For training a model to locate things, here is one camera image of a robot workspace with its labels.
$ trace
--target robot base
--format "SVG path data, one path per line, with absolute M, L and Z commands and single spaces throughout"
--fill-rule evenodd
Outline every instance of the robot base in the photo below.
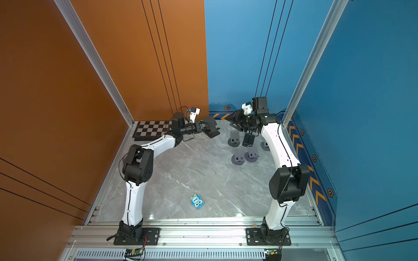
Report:
M 109 237 L 107 241 L 114 237 L 115 241 L 113 244 L 115 246 L 140 245 L 144 244 L 146 236 L 147 245 L 156 246 L 160 236 L 160 228 L 143 228 L 142 223 L 143 221 L 141 220 L 136 226 L 128 226 L 123 221 L 120 221 L 117 233 Z
M 268 229 L 265 218 L 260 228 L 245 229 L 247 235 L 247 245 L 249 246 L 291 246 L 292 242 L 289 236 L 289 230 L 282 228 L 280 230 Z

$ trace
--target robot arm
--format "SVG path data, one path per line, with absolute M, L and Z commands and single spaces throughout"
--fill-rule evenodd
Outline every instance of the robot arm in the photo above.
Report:
M 276 172 L 269 182 L 272 203 L 268 214 L 263 219 L 261 234 L 264 242 L 274 244 L 277 239 L 283 240 L 288 230 L 284 228 L 290 209 L 306 191 L 310 171 L 308 166 L 301 165 L 293 154 L 283 135 L 280 121 L 276 114 L 270 114 L 267 98 L 258 97 L 251 103 L 242 105 L 241 110 L 229 115 L 226 120 L 231 126 L 245 132 L 243 146 L 253 144 L 253 132 L 259 132 L 270 147 Z
M 126 181 L 126 202 L 122 220 L 115 238 L 115 245 L 135 245 L 142 241 L 142 203 L 145 186 L 153 173 L 154 158 L 164 151 L 174 148 L 183 140 L 184 134 L 204 132 L 210 138 L 219 134 L 216 122 L 209 116 L 196 121 L 200 110 L 192 108 L 190 121 L 183 113 L 176 112 L 171 119 L 171 128 L 161 138 L 145 145 L 132 145 L 129 148 L 122 169 Z

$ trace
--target metal base rail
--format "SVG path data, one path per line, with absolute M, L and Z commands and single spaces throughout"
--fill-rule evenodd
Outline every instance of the metal base rail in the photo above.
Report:
M 259 226 L 262 217 L 241 218 L 191 218 L 178 220 L 145 220 L 144 227 L 161 229 L 158 245 L 147 248 L 259 248 L 247 246 L 246 228 Z M 129 248 L 114 246 L 106 238 L 115 234 L 117 223 L 107 226 L 77 226 L 68 247 Z M 291 246 L 285 248 L 334 248 L 338 242 L 331 227 L 319 226 L 316 216 L 289 216 Z

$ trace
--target vent grille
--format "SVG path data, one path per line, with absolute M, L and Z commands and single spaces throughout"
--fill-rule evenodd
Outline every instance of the vent grille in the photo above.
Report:
M 79 248 L 76 260 L 123 260 L 122 248 Z M 264 249 L 147 248 L 147 259 L 265 259 Z
M 265 259 L 264 250 L 254 249 L 148 249 L 148 259 Z
M 125 250 L 123 248 L 79 248 L 76 260 L 122 260 L 124 253 Z

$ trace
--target gray marble surface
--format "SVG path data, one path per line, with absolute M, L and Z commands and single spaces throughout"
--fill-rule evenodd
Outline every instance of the gray marble surface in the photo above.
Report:
M 227 144 L 234 130 L 225 120 L 217 120 L 220 135 L 205 134 L 182 142 L 154 159 L 154 170 L 145 188 L 144 219 L 211 218 L 266 215 L 271 204 L 268 182 L 275 172 L 271 152 L 261 149 L 263 138 L 255 138 L 260 156 L 256 162 L 233 165 L 236 148 Z M 129 138 L 124 153 L 135 142 Z M 125 206 L 125 182 L 116 170 L 100 204 L 96 221 L 119 221 Z M 190 203 L 193 194 L 205 204 L 196 210 Z M 305 215 L 312 206 L 306 196 L 292 207 L 290 215 Z

